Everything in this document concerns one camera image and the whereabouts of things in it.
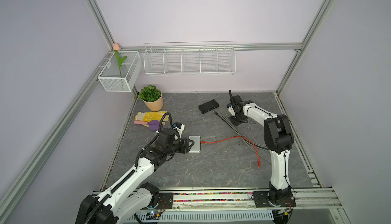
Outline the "white network switch box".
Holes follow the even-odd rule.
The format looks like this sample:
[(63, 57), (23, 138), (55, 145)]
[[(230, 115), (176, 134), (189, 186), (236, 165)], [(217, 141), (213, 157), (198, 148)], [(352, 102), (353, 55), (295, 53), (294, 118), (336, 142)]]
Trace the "white network switch box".
[(201, 137), (198, 135), (192, 135), (189, 139), (194, 140), (195, 144), (191, 149), (192, 154), (198, 154), (201, 151)]

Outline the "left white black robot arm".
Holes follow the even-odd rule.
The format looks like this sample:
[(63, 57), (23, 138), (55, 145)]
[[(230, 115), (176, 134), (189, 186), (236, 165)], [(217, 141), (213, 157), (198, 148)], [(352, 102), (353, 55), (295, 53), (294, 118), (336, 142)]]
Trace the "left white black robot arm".
[(97, 196), (88, 195), (81, 203), (77, 224), (122, 224), (143, 208), (155, 207), (159, 189), (145, 180), (175, 154), (186, 154), (194, 145), (182, 138), (185, 126), (176, 123), (157, 131), (142, 148), (135, 165), (117, 182)]

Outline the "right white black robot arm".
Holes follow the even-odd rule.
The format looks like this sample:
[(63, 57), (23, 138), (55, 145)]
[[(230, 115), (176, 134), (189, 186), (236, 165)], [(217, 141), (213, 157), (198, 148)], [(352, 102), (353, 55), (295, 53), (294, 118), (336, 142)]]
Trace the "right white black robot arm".
[(252, 119), (264, 127), (264, 142), (271, 154), (271, 178), (268, 198), (277, 206), (293, 198), (289, 181), (289, 155), (294, 144), (292, 128), (286, 115), (271, 113), (251, 100), (243, 101), (239, 95), (229, 93), (227, 105), (230, 122), (237, 126)]

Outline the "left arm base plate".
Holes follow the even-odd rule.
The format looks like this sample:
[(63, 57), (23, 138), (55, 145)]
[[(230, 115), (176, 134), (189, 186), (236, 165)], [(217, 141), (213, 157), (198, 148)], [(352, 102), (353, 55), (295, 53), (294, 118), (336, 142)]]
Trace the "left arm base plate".
[(151, 202), (144, 208), (147, 209), (172, 209), (174, 203), (173, 192), (160, 192), (158, 195), (153, 195)]

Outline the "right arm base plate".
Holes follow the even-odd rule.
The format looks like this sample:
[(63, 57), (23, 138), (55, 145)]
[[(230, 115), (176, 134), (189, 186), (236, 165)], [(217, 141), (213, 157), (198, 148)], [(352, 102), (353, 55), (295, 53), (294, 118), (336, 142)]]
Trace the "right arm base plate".
[(292, 191), (254, 191), (251, 199), (257, 208), (296, 207)]

